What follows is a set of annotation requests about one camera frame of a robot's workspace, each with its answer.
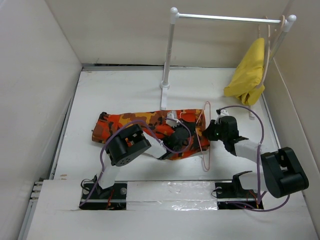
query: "black bracket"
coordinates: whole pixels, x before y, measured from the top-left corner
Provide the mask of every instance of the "black bracket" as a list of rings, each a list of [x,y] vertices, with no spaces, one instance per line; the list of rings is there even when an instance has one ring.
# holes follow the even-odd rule
[[[89,191],[82,191],[80,204],[87,199],[95,182],[84,183],[83,187]],[[116,182],[113,186],[102,189],[99,185],[93,191],[90,201],[80,208],[82,210],[125,210],[127,207],[127,183]]]
[[[218,209],[239,209],[234,204],[227,204],[226,201],[219,201],[219,199],[247,199],[248,200],[237,200],[238,202],[244,202],[246,204],[251,205],[253,208],[259,208],[264,209],[264,205],[262,201],[257,206],[257,203],[255,200],[252,200],[252,197],[257,198],[257,194],[252,189],[243,189],[240,182],[240,176],[246,173],[250,173],[252,171],[243,171],[238,174],[233,175],[231,182],[216,182],[215,183],[215,192],[216,192],[216,198]]]

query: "white table surface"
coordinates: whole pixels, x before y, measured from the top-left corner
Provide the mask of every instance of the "white table surface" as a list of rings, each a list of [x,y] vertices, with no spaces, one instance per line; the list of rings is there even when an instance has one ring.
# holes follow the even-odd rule
[[[136,193],[145,192],[131,189]],[[27,240],[316,240],[317,234],[300,192],[277,211],[247,210],[80,210],[78,180],[45,180]],[[161,188],[159,193],[166,195]],[[266,195],[266,209],[283,198]]]
[[[234,68],[186,68],[170,71],[168,110],[202,109],[205,101],[211,102],[212,118],[216,109],[239,104],[234,97],[224,97],[223,89],[234,73]],[[160,70],[120,70],[82,72],[63,139],[54,179],[92,179],[100,172],[101,143],[92,142],[92,130],[101,112],[122,114],[157,111],[160,109]],[[260,101],[253,108],[265,126],[264,143],[276,148],[265,105]],[[248,111],[241,108],[228,110],[236,117],[240,135],[259,141],[261,127],[258,120],[250,120]],[[205,111],[210,122],[209,109]],[[157,160],[146,154],[120,168],[117,181],[173,181],[173,180],[224,180],[236,173],[251,170],[256,164],[228,153],[222,142],[211,143],[211,168],[204,172],[200,156],[170,161]]]

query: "horizontal bar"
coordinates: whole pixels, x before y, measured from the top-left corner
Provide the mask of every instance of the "horizontal bar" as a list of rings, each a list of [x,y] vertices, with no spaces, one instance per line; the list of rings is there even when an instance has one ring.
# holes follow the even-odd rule
[[[179,13],[180,19],[203,19],[203,20],[217,20],[225,22],[238,22],[238,23],[252,23],[252,24],[270,24],[278,25],[280,20],[260,19],[260,18],[247,18],[247,17],[233,17],[233,16],[210,16],[210,15],[197,15],[197,14],[184,14]]]

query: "red wire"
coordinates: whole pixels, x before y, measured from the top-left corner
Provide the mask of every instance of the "red wire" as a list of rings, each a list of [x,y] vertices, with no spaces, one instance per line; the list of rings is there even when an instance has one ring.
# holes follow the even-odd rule
[[[110,197],[108,198],[108,204],[106,205],[106,209],[105,209],[105,210],[107,210],[107,209],[108,209],[109,204],[110,204],[110,200],[111,200],[111,198],[112,198],[112,196],[113,196],[114,192],[115,192],[115,190],[113,189],[113,190],[112,190],[112,192],[111,192]]]

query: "cable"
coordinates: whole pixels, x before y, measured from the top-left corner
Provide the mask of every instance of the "cable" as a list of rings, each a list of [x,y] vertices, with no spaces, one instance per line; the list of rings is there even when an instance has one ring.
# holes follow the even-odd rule
[[[271,211],[275,211],[275,210],[278,210],[280,208],[282,208],[284,205],[287,204],[287,202],[289,201],[289,198],[290,198],[290,194],[286,197],[285,201],[279,205],[279,206],[276,206],[274,208],[271,208],[271,209],[253,209],[253,206],[247,204],[247,203],[244,203],[244,202],[240,202],[240,201],[226,201],[225,203],[226,204],[234,204],[235,206],[237,206],[238,208],[241,208],[241,209],[245,209],[245,210],[249,210],[249,211],[252,211],[252,212],[263,212],[263,213],[267,213],[267,212],[271,212]]]
[[[213,190],[213,191],[211,192],[211,196],[217,199],[218,197],[215,196],[215,195],[213,195],[213,193],[214,193],[215,191],[216,191],[216,190]]]
[[[230,105],[230,106],[225,106],[219,109],[219,111],[223,110],[223,109],[229,109],[229,108],[242,108],[242,109],[247,109],[248,111],[250,111],[251,113],[253,113],[256,118],[259,120],[260,125],[261,125],[261,140],[259,142],[259,145],[257,147],[257,151],[256,151],[256,172],[257,172],[257,183],[258,183],[258,191],[257,191],[257,200],[258,200],[258,204],[260,204],[261,200],[262,200],[262,196],[260,194],[261,191],[261,173],[260,173],[260,152],[261,152],[261,144],[263,143],[264,139],[265,139],[265,127],[264,124],[261,120],[261,118],[258,116],[258,114],[256,114],[255,111],[253,111],[252,109],[246,107],[246,106],[241,106],[241,105]]]
[[[113,189],[113,190],[111,191],[110,197],[108,198],[108,203],[106,204],[105,210],[108,210],[109,204],[110,204],[110,200],[112,199],[112,196],[114,195],[114,192],[115,192],[115,190]]]
[[[165,117],[164,119],[168,119],[168,120],[171,120],[171,121],[176,121],[172,118],[168,118],[168,117]],[[134,121],[131,121],[129,123],[127,123],[126,125],[120,127],[113,135],[111,135],[108,140],[105,142],[105,144],[103,145],[102,149],[101,149],[101,152],[100,152],[100,163],[101,163],[101,172],[97,178],[97,180],[95,181],[90,193],[88,194],[88,197],[79,205],[79,207],[83,206],[91,197],[91,195],[93,194],[95,188],[97,187],[98,185],[98,182],[100,181],[100,179],[102,178],[103,174],[104,174],[104,171],[105,171],[105,164],[104,164],[104,160],[103,160],[103,154],[104,154],[104,151],[106,150],[107,146],[109,145],[109,143],[112,141],[112,139],[114,139],[115,136],[117,136],[122,130],[124,130],[126,127],[130,126],[130,125],[133,125],[133,124],[137,124],[137,123],[140,123],[140,124],[143,124],[151,133],[151,135],[155,138],[155,140],[157,140],[160,144],[162,144],[162,141],[157,138],[157,136],[154,134],[154,132],[150,129],[150,127],[148,126],[148,124],[143,121],[143,120],[134,120]],[[190,146],[190,143],[191,143],[191,138],[192,138],[192,135],[191,135],[191,132],[189,130],[189,128],[184,125],[182,122],[179,122],[183,127],[185,127],[189,133],[189,142],[188,142],[188,145],[180,150],[180,151],[173,151],[171,150],[170,148],[168,148],[167,146],[165,146],[164,144],[162,144],[162,146],[168,150],[169,152],[173,153],[173,154],[180,154],[180,153],[183,153],[185,152],[189,146]]]
[[[83,183],[84,183],[85,180],[92,181],[92,180],[90,180],[90,179],[88,179],[88,178],[83,179],[83,180],[81,181],[81,183],[80,183],[80,186],[81,186],[81,188],[82,188],[83,190],[86,190],[86,191],[90,192],[90,189],[89,189],[88,187],[84,187],[84,185],[83,185]]]

